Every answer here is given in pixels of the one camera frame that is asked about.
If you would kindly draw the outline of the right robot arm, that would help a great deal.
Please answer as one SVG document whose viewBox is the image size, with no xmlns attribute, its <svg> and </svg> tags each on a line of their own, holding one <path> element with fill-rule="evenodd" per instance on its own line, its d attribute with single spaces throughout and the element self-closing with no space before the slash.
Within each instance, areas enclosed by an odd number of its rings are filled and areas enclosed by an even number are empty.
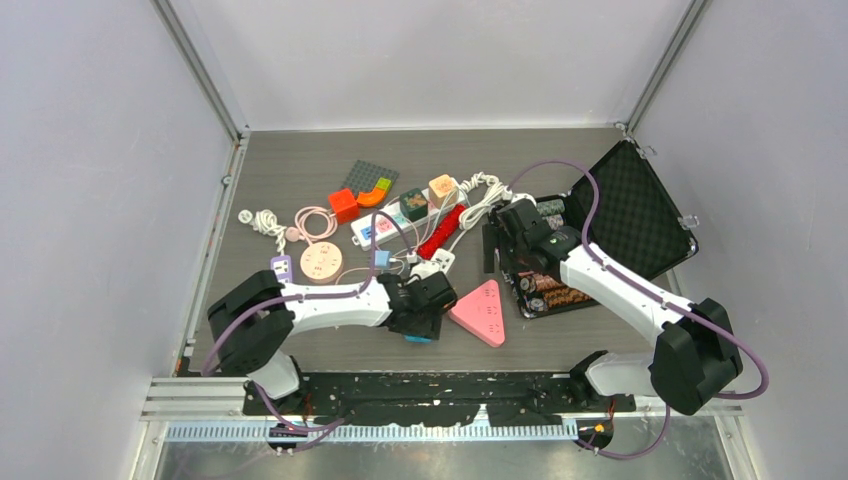
<svg viewBox="0 0 848 480">
<path fill-rule="evenodd" d="M 614 395 L 661 399 L 693 415 L 742 371 L 726 309 L 674 295 L 605 254 L 569 226 L 552 229 L 529 199 L 502 203 L 484 228 L 503 270 L 547 275 L 588 295 L 627 322 L 651 347 L 647 355 L 599 351 L 573 367 L 571 397 L 596 410 Z"/>
</svg>

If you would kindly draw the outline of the white multicolour power strip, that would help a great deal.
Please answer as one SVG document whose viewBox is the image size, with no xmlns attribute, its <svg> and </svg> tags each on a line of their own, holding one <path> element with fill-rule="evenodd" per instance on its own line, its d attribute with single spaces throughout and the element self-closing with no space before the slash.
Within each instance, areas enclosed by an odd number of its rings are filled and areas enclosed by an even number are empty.
<svg viewBox="0 0 848 480">
<path fill-rule="evenodd" d="M 383 215 L 369 213 L 351 222 L 352 243 L 363 251 L 371 249 L 371 237 L 376 233 L 376 245 L 381 245 L 399 236 L 400 233 L 419 234 L 421 238 L 424 233 L 432 234 L 436 225 L 452 211 L 456 205 L 468 205 L 468 197 L 465 193 L 458 192 L 445 199 L 442 206 L 435 205 L 430 198 L 428 188 L 413 189 L 412 193 L 420 193 L 424 200 L 428 201 L 428 209 L 425 216 L 411 220 L 401 207 L 401 200 L 387 204 L 380 209 Z"/>
</svg>

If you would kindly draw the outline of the blue plug adapter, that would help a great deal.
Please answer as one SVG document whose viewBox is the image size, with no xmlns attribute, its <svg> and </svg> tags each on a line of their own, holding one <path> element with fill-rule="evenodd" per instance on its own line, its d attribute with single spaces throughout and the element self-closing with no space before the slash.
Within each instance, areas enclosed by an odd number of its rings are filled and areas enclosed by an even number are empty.
<svg viewBox="0 0 848 480">
<path fill-rule="evenodd" d="M 408 342 L 416 343 L 416 344 L 430 344 L 430 343 L 433 342 L 433 340 L 430 339 L 430 338 L 421 337 L 421 336 L 413 336 L 413 335 L 404 335 L 404 339 Z"/>
</svg>

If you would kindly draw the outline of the beige cube adapter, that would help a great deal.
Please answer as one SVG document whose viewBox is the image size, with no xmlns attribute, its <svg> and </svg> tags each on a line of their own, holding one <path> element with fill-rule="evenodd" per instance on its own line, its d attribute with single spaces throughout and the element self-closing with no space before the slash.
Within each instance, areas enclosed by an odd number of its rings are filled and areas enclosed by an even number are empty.
<svg viewBox="0 0 848 480">
<path fill-rule="evenodd" d="M 447 174 L 442 174 L 431 179 L 428 182 L 428 198 L 429 201 L 437 208 L 440 208 L 448 195 L 456 188 L 456 182 L 453 177 Z"/>
</svg>

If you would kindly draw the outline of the purple power strip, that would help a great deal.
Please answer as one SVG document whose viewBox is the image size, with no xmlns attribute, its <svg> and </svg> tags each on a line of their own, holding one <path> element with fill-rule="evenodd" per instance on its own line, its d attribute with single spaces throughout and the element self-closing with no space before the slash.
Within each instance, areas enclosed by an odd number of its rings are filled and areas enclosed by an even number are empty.
<svg viewBox="0 0 848 480">
<path fill-rule="evenodd" d="M 288 284 L 294 282 L 294 264 L 289 255 L 275 256 L 270 260 L 269 265 L 279 283 Z"/>
</svg>

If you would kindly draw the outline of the dark green cube adapter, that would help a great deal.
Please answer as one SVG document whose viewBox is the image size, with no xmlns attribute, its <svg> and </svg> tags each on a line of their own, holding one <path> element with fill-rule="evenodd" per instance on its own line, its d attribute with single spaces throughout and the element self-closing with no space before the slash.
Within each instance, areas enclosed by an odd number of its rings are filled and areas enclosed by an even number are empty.
<svg viewBox="0 0 848 480">
<path fill-rule="evenodd" d="M 398 204 L 402 215 L 414 223 L 425 218 L 429 212 L 429 201 L 421 189 L 413 188 L 400 195 Z"/>
</svg>

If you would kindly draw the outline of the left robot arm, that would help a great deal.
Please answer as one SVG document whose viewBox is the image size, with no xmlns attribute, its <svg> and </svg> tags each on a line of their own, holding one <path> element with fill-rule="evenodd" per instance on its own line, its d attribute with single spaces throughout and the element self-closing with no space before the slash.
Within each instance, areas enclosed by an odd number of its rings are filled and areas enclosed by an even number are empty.
<svg viewBox="0 0 848 480">
<path fill-rule="evenodd" d="M 404 278 L 393 273 L 338 285 L 281 283 L 261 270 L 207 311 L 214 338 L 203 375 L 244 376 L 284 414 L 298 412 L 307 398 L 301 370 L 282 350 L 291 336 L 357 326 L 386 328 L 403 336 L 436 340 L 443 316 L 458 295 L 447 276 Z"/>
</svg>

